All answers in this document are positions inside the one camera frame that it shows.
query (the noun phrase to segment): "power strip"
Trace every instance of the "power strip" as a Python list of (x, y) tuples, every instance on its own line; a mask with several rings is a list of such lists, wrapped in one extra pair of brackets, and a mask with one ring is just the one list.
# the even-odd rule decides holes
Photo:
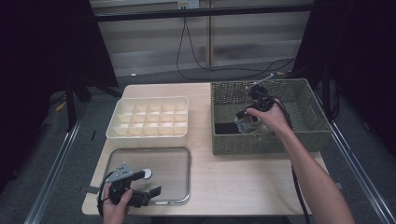
[(199, 0), (178, 0), (177, 8), (178, 9), (199, 8)]

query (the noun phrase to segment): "wall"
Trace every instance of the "wall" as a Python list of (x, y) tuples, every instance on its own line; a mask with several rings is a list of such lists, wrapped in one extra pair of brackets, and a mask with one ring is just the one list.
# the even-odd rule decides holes
[[(177, 1), (91, 0), (95, 13), (177, 9)], [(253, 7), (311, 3), (312, 0), (201, 0), (203, 7)], [(265, 63), (297, 54), (309, 12), (187, 18), (193, 50), (202, 66)], [(99, 24), (117, 76), (176, 70), (183, 19), (110, 21)], [(187, 31), (179, 67), (198, 67)]]

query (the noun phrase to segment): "human hand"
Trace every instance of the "human hand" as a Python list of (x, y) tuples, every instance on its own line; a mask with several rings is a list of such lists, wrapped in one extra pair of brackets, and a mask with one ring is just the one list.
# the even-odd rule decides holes
[(122, 224), (129, 211), (128, 202), (132, 197), (132, 190), (128, 189), (122, 195), (119, 204), (115, 205), (108, 199), (111, 184), (105, 186), (103, 203), (103, 223), (104, 224)]
[(276, 134), (290, 128), (288, 122), (286, 121), (285, 115), (279, 108), (278, 104), (274, 104), (267, 112), (262, 112), (255, 108), (247, 108), (246, 112), (251, 116), (259, 118), (270, 130), (274, 131)]

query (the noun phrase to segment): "white compartment tray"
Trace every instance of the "white compartment tray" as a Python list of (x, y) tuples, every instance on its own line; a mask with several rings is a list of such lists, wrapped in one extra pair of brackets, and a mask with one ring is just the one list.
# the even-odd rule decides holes
[(117, 147), (184, 147), (188, 111), (189, 99), (183, 96), (123, 98), (106, 136)]

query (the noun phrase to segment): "forearm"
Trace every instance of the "forearm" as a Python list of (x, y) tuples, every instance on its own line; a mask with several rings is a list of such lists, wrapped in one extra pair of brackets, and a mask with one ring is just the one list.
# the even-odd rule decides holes
[(354, 223), (340, 190), (294, 132), (285, 128), (277, 135), (290, 156), (304, 198), (317, 223)]

